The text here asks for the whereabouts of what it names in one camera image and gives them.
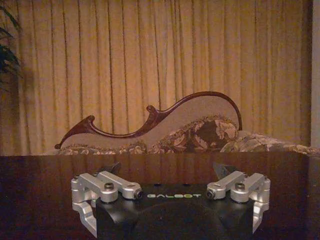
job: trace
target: silver metal bracket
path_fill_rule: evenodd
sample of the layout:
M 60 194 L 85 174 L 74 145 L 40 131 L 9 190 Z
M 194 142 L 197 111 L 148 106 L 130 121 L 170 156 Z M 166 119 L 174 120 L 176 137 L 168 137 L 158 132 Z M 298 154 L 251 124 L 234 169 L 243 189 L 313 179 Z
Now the silver metal bracket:
M 271 181 L 260 173 L 254 173 L 247 177 L 245 173 L 234 171 L 217 182 L 207 185 L 206 195 L 211 200 L 223 199 L 226 191 L 230 191 L 230 197 L 237 203 L 246 203 L 254 200 L 252 232 L 262 222 L 263 213 L 269 209 Z
M 96 207 L 98 198 L 105 203 L 118 199 L 118 192 L 127 200 L 140 199 L 143 196 L 137 182 L 129 182 L 108 171 L 93 176 L 83 173 L 71 180 L 72 209 L 80 215 L 81 223 L 97 237 L 97 220 L 92 208 Z

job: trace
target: carved wooden frame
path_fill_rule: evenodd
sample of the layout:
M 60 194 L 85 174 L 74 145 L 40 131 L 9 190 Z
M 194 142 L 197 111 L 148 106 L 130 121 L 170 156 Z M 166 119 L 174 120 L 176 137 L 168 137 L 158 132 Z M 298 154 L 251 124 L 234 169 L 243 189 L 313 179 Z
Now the carved wooden frame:
M 241 114 L 240 111 L 235 104 L 235 102 L 228 97 L 227 95 L 221 93 L 221 92 L 216 92 L 216 91 L 201 91 L 197 93 L 193 93 L 191 95 L 185 96 L 178 102 L 176 102 L 173 106 L 166 110 L 159 110 L 156 109 L 152 105 L 148 105 L 146 107 L 146 110 L 149 112 L 149 116 L 146 120 L 146 122 L 140 127 L 137 131 L 128 133 L 128 134 L 112 134 L 112 133 L 107 133 L 104 132 L 100 129 L 98 129 L 94 125 L 94 120 L 95 117 L 93 115 L 87 116 L 85 119 L 80 121 L 78 124 L 76 124 L 73 128 L 71 128 L 62 138 L 61 142 L 59 144 L 56 144 L 54 146 L 55 149 L 60 149 L 63 142 L 69 138 L 72 135 L 75 134 L 84 134 L 84 133 L 90 133 L 90 134 L 98 134 L 100 136 L 104 137 L 109 137 L 109 138 L 135 138 L 139 137 L 141 135 L 144 135 L 145 133 L 149 132 L 151 129 L 153 129 L 155 126 L 157 126 L 163 119 L 165 119 L 171 112 L 173 112 L 177 107 L 182 105 L 183 103 L 197 98 L 197 97 L 202 97 L 202 96 L 217 96 L 220 98 L 223 98 L 227 100 L 234 108 L 236 111 L 237 117 L 238 117 L 238 122 L 239 122 L 239 130 L 242 130 L 242 120 L 241 120 Z

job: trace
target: sofa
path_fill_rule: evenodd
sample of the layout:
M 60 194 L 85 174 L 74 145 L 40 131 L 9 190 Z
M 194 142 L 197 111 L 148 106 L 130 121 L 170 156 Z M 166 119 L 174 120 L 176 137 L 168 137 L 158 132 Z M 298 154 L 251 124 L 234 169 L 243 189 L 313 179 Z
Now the sofa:
M 112 134 L 88 116 L 71 128 L 53 155 L 166 154 L 294 151 L 320 156 L 318 148 L 281 141 L 242 129 L 237 105 L 220 92 L 188 95 L 167 110 L 147 106 L 144 125 L 128 134 Z

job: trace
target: pillow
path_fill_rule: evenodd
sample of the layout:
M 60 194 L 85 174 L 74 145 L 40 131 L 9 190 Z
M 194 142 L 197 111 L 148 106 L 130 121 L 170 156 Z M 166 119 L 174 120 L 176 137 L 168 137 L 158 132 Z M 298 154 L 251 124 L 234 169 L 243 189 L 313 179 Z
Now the pillow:
M 260 133 L 247 134 L 226 144 L 222 153 L 229 152 L 297 152 L 308 156 L 319 156 L 320 149 L 282 141 Z
M 148 153 L 219 152 L 238 136 L 236 125 L 220 115 L 206 116 L 172 132 L 148 150 Z
M 58 155 L 113 155 L 113 154 L 145 154 L 147 153 L 146 144 L 142 141 L 121 146 L 118 148 L 101 148 L 86 144 L 74 144 L 63 147 Z

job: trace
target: logo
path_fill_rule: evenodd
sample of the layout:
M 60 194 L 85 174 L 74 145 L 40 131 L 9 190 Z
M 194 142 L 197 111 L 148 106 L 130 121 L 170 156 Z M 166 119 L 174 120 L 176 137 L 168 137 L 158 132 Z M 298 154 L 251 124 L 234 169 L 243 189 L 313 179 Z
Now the logo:
M 157 198 L 164 198 L 164 199 L 191 199 L 191 198 L 199 198 L 201 194 L 148 194 L 146 197 L 149 199 L 157 199 Z

